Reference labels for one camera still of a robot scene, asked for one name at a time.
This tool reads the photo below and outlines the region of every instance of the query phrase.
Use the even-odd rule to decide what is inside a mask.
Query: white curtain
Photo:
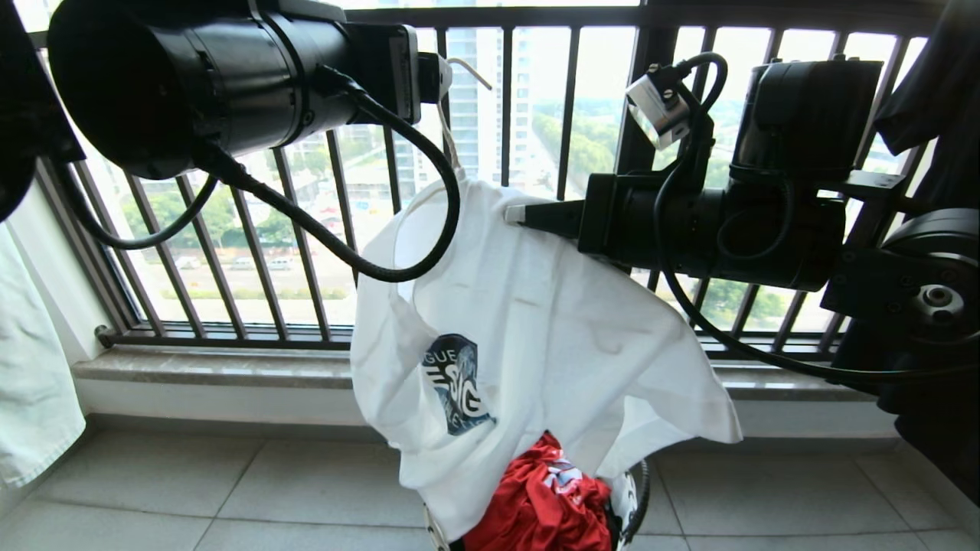
[[[34,480],[84,428],[58,335],[0,224],[0,486]]]

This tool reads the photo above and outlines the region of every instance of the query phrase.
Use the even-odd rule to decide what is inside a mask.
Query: floor tile
[[[213,517],[260,440],[103,432],[37,489],[52,501]]]
[[[0,525],[0,551],[191,551],[210,522],[35,499]]]
[[[663,481],[657,471],[657,466],[653,461],[649,461],[648,464],[650,466],[650,505],[637,533],[679,535],[681,533],[680,525],[677,523],[677,516],[673,512],[673,507],[670,506],[667,492],[663,489]]]
[[[913,529],[957,527],[953,517],[906,472],[897,457],[859,457],[857,465]]]
[[[430,551],[422,528],[294,525],[218,519],[196,551]]]
[[[775,537],[690,536],[691,551],[926,551],[911,532]]]
[[[683,537],[638,535],[629,544],[629,551],[689,551],[689,549]]]
[[[977,551],[980,546],[962,530],[934,530],[918,532],[929,551]]]
[[[398,484],[398,452],[374,444],[269,442],[220,518],[422,527],[422,502]]]
[[[847,458],[708,455],[658,460],[689,535],[808,535],[908,530]]]

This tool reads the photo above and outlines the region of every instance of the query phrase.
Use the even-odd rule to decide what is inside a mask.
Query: laundry basket
[[[633,477],[633,471],[639,476],[639,483]],[[633,470],[623,473],[619,478],[613,480],[602,478],[602,481],[610,488],[609,506],[606,508],[607,515],[612,510],[612,522],[607,522],[610,527],[610,538],[612,539],[613,551],[626,551],[629,543],[640,529],[643,518],[647,515],[647,506],[650,503],[650,468],[646,460],[634,466]],[[463,541],[446,541],[442,535],[442,530],[429,515],[428,507],[422,506],[425,515],[425,526],[436,551],[466,551]]]

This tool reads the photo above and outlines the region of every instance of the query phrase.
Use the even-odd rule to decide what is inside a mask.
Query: red cloth
[[[511,461],[466,551],[611,551],[610,490],[565,460],[548,432]]]

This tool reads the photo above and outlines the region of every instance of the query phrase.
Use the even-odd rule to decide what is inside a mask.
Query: white t-shirt
[[[351,345],[367,421],[401,450],[400,481],[446,537],[475,526],[507,464],[549,430],[589,476],[702,436],[741,439],[728,394],[694,331],[622,272],[556,235],[509,225],[540,203],[460,183],[445,257],[407,283],[362,277]],[[424,189],[364,250],[382,266],[424,256],[446,212]]]

